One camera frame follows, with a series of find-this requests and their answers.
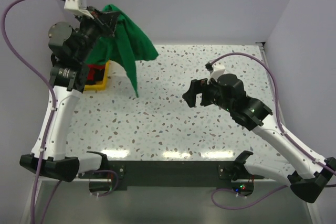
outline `green cloth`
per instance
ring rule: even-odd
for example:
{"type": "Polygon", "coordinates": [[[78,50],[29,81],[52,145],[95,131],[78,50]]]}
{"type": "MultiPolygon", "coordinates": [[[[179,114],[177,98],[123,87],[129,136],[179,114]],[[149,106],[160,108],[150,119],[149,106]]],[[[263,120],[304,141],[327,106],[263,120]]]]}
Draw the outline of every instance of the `green cloth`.
{"type": "Polygon", "coordinates": [[[103,12],[120,11],[114,38],[100,38],[93,48],[86,64],[104,65],[112,60],[119,63],[126,71],[132,86],[138,95],[136,80],[136,60],[155,60],[159,55],[146,34],[119,8],[107,5],[103,12]]]}

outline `yellow container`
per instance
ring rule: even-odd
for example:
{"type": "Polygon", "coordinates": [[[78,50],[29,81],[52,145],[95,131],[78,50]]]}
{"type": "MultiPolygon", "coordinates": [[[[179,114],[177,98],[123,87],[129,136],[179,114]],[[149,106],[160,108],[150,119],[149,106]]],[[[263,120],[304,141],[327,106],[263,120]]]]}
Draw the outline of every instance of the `yellow container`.
{"type": "Polygon", "coordinates": [[[99,90],[105,90],[106,89],[106,84],[107,84],[107,79],[108,79],[110,64],[111,64],[110,61],[106,62],[103,80],[102,81],[98,81],[97,84],[95,84],[95,85],[85,85],[84,91],[87,91],[87,90],[96,90],[96,91],[99,91],[99,90]]]}

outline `terrazzo table surface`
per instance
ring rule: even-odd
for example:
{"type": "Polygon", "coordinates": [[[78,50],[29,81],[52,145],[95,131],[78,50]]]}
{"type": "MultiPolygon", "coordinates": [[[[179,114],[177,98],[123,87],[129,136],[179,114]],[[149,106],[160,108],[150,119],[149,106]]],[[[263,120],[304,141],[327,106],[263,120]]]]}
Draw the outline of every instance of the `terrazzo table surface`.
{"type": "MultiPolygon", "coordinates": [[[[68,132],[67,155],[106,153],[109,160],[232,161],[242,151],[249,160],[289,169],[267,142],[242,129],[229,113],[211,105],[189,108],[182,99],[192,79],[208,77],[204,65],[228,52],[262,59],[258,46],[156,45],[155,61],[136,64],[139,98],[123,69],[114,63],[107,89],[86,91],[75,109],[68,132]]],[[[243,56],[221,60],[226,73],[243,80],[245,90],[275,111],[265,70],[243,56]]]]}

